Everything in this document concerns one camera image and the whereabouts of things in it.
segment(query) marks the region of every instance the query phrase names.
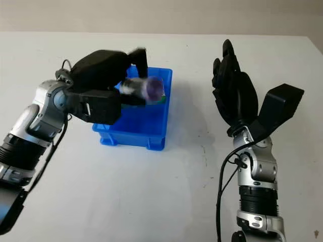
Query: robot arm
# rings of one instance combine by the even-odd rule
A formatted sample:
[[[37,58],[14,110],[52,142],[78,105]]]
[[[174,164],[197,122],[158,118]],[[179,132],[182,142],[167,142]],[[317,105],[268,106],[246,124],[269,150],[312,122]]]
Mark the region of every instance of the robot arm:
[[[78,61],[70,71],[63,67],[56,80],[41,83],[30,106],[21,114],[0,146],[0,234],[14,226],[29,192],[35,187],[63,137],[72,114],[86,122],[112,125],[121,104],[144,105],[145,100],[124,97],[114,88],[135,64],[140,78],[147,77],[145,49],[130,54],[99,50]],[[55,136],[63,132],[56,144]],[[51,146],[45,166],[30,184],[40,156]]]
[[[286,242],[284,223],[278,216],[277,163],[272,155],[270,134],[290,119],[303,90],[287,84],[270,90],[258,114],[256,91],[248,75],[240,71],[232,44],[223,44],[223,60],[213,63],[213,94],[222,118],[229,124],[227,133],[234,138],[235,150],[224,160],[220,171],[217,199],[217,234],[221,238],[221,196],[224,168],[236,155],[240,210],[237,224],[242,231],[232,242]]]

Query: cable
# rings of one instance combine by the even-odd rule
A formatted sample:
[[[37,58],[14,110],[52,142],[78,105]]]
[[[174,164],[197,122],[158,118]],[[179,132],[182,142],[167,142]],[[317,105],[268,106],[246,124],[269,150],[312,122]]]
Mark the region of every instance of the cable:
[[[235,175],[235,173],[237,173],[239,169],[239,166],[237,166],[237,168],[234,170],[234,172],[232,173],[232,175],[230,176],[229,180],[227,181],[227,183],[224,185],[221,193],[223,194],[224,190],[226,189],[227,185],[230,183],[231,179],[233,178],[233,176]]]
[[[39,180],[41,179],[42,175],[44,174],[47,166],[48,166],[48,163],[50,162],[52,156],[54,155],[55,151],[57,150],[57,147],[58,145],[60,144],[60,142],[62,141],[65,133],[66,133],[66,130],[67,130],[67,126],[68,126],[68,121],[70,119],[68,119],[68,116],[66,115],[65,116],[65,120],[64,120],[64,127],[63,127],[63,131],[59,137],[59,139],[57,140],[56,144],[54,144],[54,142],[52,141],[52,146],[51,146],[51,149],[49,151],[49,154],[48,156],[46,157],[46,162],[45,162],[45,165],[42,167],[42,169],[39,171],[37,177],[35,178],[35,181],[34,183],[31,185],[28,193],[31,193],[31,191],[35,188],[35,186],[38,184]]]
[[[229,160],[228,160],[228,162],[229,162],[230,164],[233,164],[233,165],[236,165],[236,164],[237,164],[237,163],[232,162],[232,161],[229,161]]]
[[[221,198],[222,198],[222,193],[224,191],[224,189],[226,188],[226,186],[229,184],[229,182],[231,181],[232,177],[234,176],[234,174],[236,173],[236,171],[234,172],[234,174],[230,177],[230,179],[228,180],[228,182],[226,183],[224,189],[222,188],[222,184],[223,184],[223,174],[224,174],[224,169],[226,167],[226,164],[229,162],[229,159],[231,158],[231,156],[233,155],[238,155],[237,152],[239,152],[240,150],[243,150],[245,148],[248,148],[250,146],[253,146],[255,144],[257,144],[258,142],[260,142],[261,140],[265,139],[266,137],[268,137],[269,135],[264,134],[258,137],[258,139],[256,139],[255,141],[252,141],[248,144],[244,144],[236,149],[234,149],[233,151],[231,151],[227,157],[224,159],[222,165],[221,165],[221,169],[220,169],[220,177],[219,177],[219,188],[218,188],[218,196],[217,196],[217,205],[216,205],[216,228],[217,228],[217,236],[218,236],[218,242],[222,242],[221,241],[221,215],[220,215],[220,211],[221,211]]]
[[[69,61],[68,59],[65,59],[65,60],[63,61],[62,68],[64,68],[65,62],[67,62],[67,64],[68,64],[68,65],[69,65],[69,67],[70,67],[70,70],[71,70],[71,69],[72,69],[72,65],[71,65],[71,63],[70,63],[70,61]]]

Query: silver robot arm segment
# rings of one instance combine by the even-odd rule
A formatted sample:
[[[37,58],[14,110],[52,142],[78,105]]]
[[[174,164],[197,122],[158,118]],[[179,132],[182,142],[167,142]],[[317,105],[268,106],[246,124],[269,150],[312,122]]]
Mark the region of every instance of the silver robot arm segment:
[[[252,142],[252,136],[245,128],[234,137],[234,147]],[[240,210],[237,223],[239,233],[246,242],[277,241],[286,242],[284,221],[278,216],[277,206],[277,163],[272,155],[270,137],[238,152],[246,168],[238,170]]]
[[[62,130],[66,87],[57,80],[41,83],[32,104],[0,146],[0,234],[15,224],[28,195],[23,187],[30,183],[40,156]]]

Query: blue container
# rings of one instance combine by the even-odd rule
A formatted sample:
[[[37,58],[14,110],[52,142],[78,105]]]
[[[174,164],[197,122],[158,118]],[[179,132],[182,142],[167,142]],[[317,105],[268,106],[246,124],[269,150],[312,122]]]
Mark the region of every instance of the blue container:
[[[148,150],[162,150],[165,147],[168,108],[170,105],[171,69],[148,68],[148,76],[161,77],[164,81],[166,102],[145,107],[127,107],[114,125],[94,124],[92,129],[101,135],[103,145],[143,146]],[[137,68],[127,70],[129,78],[138,77]]]

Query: white tabletop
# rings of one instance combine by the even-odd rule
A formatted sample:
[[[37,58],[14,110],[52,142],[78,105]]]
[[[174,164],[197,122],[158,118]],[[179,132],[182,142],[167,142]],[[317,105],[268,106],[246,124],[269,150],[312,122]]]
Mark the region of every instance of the white tabletop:
[[[103,146],[91,124],[72,119],[17,224],[0,241],[214,241],[219,168],[233,146],[211,93],[211,68],[227,38],[259,103],[281,83],[305,89],[294,117],[272,135],[273,153],[288,241],[320,241],[323,55],[308,38],[45,32],[0,33],[0,137],[63,59],[74,64],[97,49],[144,46],[149,66],[173,69],[166,147]],[[223,197],[224,242],[238,229],[238,203],[235,177]]]

